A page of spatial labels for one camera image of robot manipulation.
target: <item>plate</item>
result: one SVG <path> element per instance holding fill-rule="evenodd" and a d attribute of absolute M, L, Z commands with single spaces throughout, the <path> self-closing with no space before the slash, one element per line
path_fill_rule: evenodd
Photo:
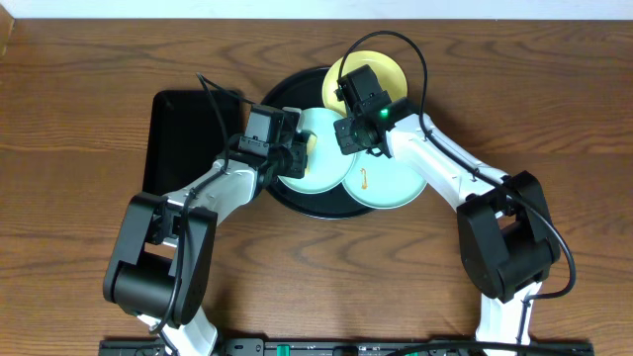
<path fill-rule="evenodd" d="M 354 163 L 355 154 L 340 152 L 334 132 L 334 122 L 343 119 L 326 108 L 311 108 L 301 112 L 300 128 L 316 136 L 315 148 L 308 156 L 309 173 L 302 179 L 279 177 L 288 188 L 304 194 L 326 192 L 343 181 Z"/>
<path fill-rule="evenodd" d="M 393 209 L 413 201 L 426 181 L 404 163 L 366 152 L 356 156 L 343 187 L 358 203 L 374 209 Z"/>

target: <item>table surface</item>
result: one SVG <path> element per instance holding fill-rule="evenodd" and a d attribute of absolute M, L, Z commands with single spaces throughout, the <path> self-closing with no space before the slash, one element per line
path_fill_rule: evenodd
<path fill-rule="evenodd" d="M 528 170 L 573 249 L 578 284 L 537 302 L 538 339 L 633 347 L 633 27 L 627 22 L 21 20 L 0 65 L 0 348 L 90 355 L 146 327 L 102 297 L 128 201 L 141 187 L 153 95 L 203 72 L 255 101 L 335 62 L 363 35 L 422 48 L 427 112 L 492 166 Z M 367 43 L 404 69 L 406 44 Z M 564 261 L 544 291 L 568 278 Z M 480 295 L 455 214 L 427 188 L 346 221 L 304 217 L 267 193 L 220 226 L 203 303 L 223 330 L 271 338 L 423 340 L 474 335 Z"/>

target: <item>stacked plates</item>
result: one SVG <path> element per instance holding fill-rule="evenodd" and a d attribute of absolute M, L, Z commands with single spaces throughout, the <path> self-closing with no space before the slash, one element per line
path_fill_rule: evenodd
<path fill-rule="evenodd" d="M 343 119 L 345 106 L 336 100 L 339 59 L 326 73 L 321 87 L 325 108 L 302 112 L 300 130 L 316 136 L 316 145 L 309 153 L 309 173 L 303 179 L 279 177 L 291 190 L 303 195 L 323 194 L 342 185 L 359 204 L 373 209 L 401 207 L 415 199 L 426 186 L 408 166 L 382 155 L 366 152 L 343 155 L 336 142 L 333 123 Z M 407 81 L 401 68 L 389 57 L 374 51 L 351 53 L 345 61 L 343 75 L 369 64 L 392 100 L 407 95 Z"/>

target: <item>black plate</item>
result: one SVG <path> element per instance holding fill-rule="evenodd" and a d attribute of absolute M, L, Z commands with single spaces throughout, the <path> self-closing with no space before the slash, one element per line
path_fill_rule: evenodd
<path fill-rule="evenodd" d="M 262 104 L 278 109 L 322 108 L 320 91 L 328 70 L 329 67 L 308 69 L 285 79 L 266 95 Z M 346 219 L 373 211 L 350 197 L 342 184 L 320 194 L 295 192 L 279 180 L 267 189 L 281 204 L 315 218 Z"/>

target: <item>orange stain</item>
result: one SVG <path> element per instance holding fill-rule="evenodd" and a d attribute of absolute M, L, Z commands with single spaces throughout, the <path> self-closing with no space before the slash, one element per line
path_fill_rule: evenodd
<path fill-rule="evenodd" d="M 367 170 L 365 168 L 361 168 L 360 172 L 363 173 L 363 185 L 361 186 L 361 189 L 365 190 L 368 187 L 368 185 L 367 185 Z"/>

